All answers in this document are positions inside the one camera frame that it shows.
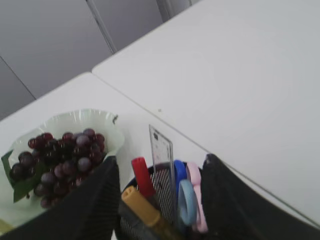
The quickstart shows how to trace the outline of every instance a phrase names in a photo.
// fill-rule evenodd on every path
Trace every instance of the clear plastic ruler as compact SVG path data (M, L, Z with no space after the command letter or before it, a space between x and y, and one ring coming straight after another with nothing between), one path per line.
M160 200L161 196L159 196L159 190L162 188L162 184L160 182L169 182L170 192L168 194L170 196L170 200L168 202L168 206L170 208L169 213L172 214L173 224L177 225L177 197L176 197L176 184L175 184L175 167L174 167L174 154L173 154L173 144L165 137L161 132L156 130L153 126L149 125L150 132L150 141L151 141L151 150L152 150L152 160L153 160L153 171L154 174L154 182L155 182L155 190ZM165 169L169 169L169 175L164 175L163 172Z

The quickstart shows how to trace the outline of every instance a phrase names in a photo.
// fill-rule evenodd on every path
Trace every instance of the gray wall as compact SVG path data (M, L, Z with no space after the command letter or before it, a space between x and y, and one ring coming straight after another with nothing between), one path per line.
M88 0L88 4L115 52L163 23L156 0Z
M33 100L34 97L0 57L0 120Z
M0 0L0 54L38 98L111 51L85 0Z

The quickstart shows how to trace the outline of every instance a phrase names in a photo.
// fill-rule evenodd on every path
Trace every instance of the pen holder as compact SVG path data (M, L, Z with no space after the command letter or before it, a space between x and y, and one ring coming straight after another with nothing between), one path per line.
M174 217L171 211L172 209L172 194L170 186L170 166L168 163L157 165L157 181L158 186L155 187L155 174L154 168L149 167L148 172L150 174L152 184L157 189L157 197L162 216L170 223L173 223ZM134 186L139 190L136 179L132 179L125 187ZM118 240L146 240L137 234L134 228L132 228L127 221L120 215L117 216L115 235Z

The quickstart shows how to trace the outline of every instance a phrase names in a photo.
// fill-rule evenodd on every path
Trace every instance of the gold marker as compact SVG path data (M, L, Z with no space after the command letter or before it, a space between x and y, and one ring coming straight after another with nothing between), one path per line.
M161 240L184 240L184 237L161 216L161 213L134 186L125 189L121 199Z

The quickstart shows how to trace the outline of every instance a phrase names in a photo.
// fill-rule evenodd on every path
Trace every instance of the red grape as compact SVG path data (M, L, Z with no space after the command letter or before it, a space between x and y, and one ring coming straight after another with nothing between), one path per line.
M65 175L71 176L76 173L77 169L74 162L68 160L62 164L62 171Z
M99 146L101 152L103 152L105 150L105 144L103 142L98 142L98 146Z
M27 175L28 178L31 178L31 177L33 177L33 176L35 175L35 173L36 173L36 169L35 169L34 166L32 166L32 167L30 167L30 168L28 169L26 175Z
M34 148L36 148L36 145L37 145L37 141L36 141L35 138L31 138L31 139L28 141L28 146L29 146L29 148L34 149Z
M42 138L41 135L39 135L35 138L35 147L34 148L40 150L45 146L45 144L46 144L46 141Z
M86 174L78 174L75 178L75 185L79 187L86 178Z
M104 142L105 141L105 137L101 134L101 133L97 133L93 140L97 141L97 142Z
M65 195L68 192L68 186L63 181L58 181L54 184L53 193L57 195Z
M77 138L78 138L79 136L82 136L82 135L84 135L82 132L77 132L77 133L73 134L72 140L73 140L73 141L76 141Z
M42 183L39 183L33 190L34 194L38 197L47 196L50 194L50 190Z
M71 158L72 158L72 156L70 156L70 155L62 154L60 157L60 160L61 160L60 162L64 163L65 161L70 160Z
M72 190L76 189L77 185L76 185L76 180L72 180L71 182L69 182L69 191L71 192Z
M64 152L64 153L72 152L74 147L75 147L75 145L70 141L64 141L63 143L60 144L60 148L61 148L62 152Z
M38 150L34 149L31 154L35 158L35 157L39 157L40 152Z
M58 162L58 154L56 151L47 151L44 154L44 163L47 165L53 165Z
M57 205L59 202L61 201L60 197L55 197L51 200L51 206L54 207L55 205Z
M96 142L91 144L90 150L91 150L91 152L92 151L99 151L99 152L101 151L99 145Z
M58 179L62 179L65 177L64 175L64 171L62 170L62 163L58 164L57 166L55 166L54 168L54 175L58 178Z
M88 172L90 170L91 166L92 166L92 163L91 163L90 159L87 157L82 157L78 161L78 170L80 172L83 172L83 173Z
M34 161L37 164L37 163L40 163L40 162L43 163L45 160L44 160L44 158L42 156L35 156L34 157Z
M40 205L41 205L42 208L48 209L48 208L51 207L51 201L52 201L52 200L51 200L50 197L45 196L45 197L43 197L43 198L41 199Z
M60 147L58 145L58 141L56 139L54 139L54 138L48 140L45 143L44 147L45 147L45 150L47 150L47 151L50 151L50 150L51 151L59 151L60 150Z
M23 151L18 156L19 161L21 161L23 157L32 157L32 154L28 151Z
M84 147L90 144L90 139L87 135L81 135L76 138L75 142L79 147Z
M93 139L96 133L92 128L87 128L83 131L83 134L87 135L90 139Z
M32 156L26 155L20 158L19 162L26 168L30 168L36 164L36 161Z
M12 166L9 174L14 181L18 182L25 178L26 172L25 172L25 168L21 163L16 163Z
M42 137L45 141L49 141L49 140L51 140L51 139L54 138L50 132L44 132L44 133L42 133L41 137Z
M56 176L52 172L45 172L41 176L41 182L46 186L51 186L56 182Z
M76 146L73 149L73 155L76 157L86 157L89 155L89 150L86 147Z
M102 160L103 160L103 159L102 159L102 153L99 152L99 151L92 151L92 152L90 153L89 158L90 158L91 161L92 161L94 164L96 164L96 165L100 164L100 163L102 162Z
M67 131L67 132L65 132L65 133L63 134L62 139L63 139L63 140L72 140L73 137L74 137L73 133Z

